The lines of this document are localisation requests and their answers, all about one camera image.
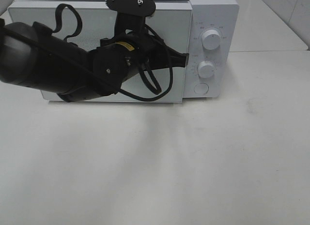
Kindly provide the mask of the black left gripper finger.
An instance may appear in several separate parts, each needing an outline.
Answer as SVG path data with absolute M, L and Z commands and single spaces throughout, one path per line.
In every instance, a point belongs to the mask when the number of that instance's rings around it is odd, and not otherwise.
M 168 53 L 170 56 L 170 61 L 168 61 L 168 67 L 185 68 L 188 65 L 188 53 L 179 53 L 170 47 L 168 47 Z
M 106 0 L 106 5 L 118 13 L 140 17 L 149 17 L 155 12 L 153 0 Z

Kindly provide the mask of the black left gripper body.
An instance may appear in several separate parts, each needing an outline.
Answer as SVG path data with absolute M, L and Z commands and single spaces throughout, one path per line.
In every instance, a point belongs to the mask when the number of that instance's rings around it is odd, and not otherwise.
M 170 66 L 169 49 L 157 33 L 145 24 L 146 16 L 118 13 L 111 39 L 100 40 L 101 47 L 122 46 L 132 63 L 144 70 L 165 69 Z

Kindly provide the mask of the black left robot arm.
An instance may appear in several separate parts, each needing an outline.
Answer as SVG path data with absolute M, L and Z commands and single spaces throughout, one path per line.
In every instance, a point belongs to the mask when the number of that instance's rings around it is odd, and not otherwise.
M 69 9 L 77 20 L 73 37 L 83 28 L 70 4 L 55 9 L 55 29 L 34 22 L 0 22 L 0 79 L 2 82 L 57 94 L 65 102 L 79 102 L 121 93 L 142 102 L 164 97 L 155 70 L 186 67 L 189 55 L 167 46 L 145 21 L 153 15 L 153 0 L 106 0 L 117 13 L 114 36 L 86 51 L 56 38 L 62 13 Z

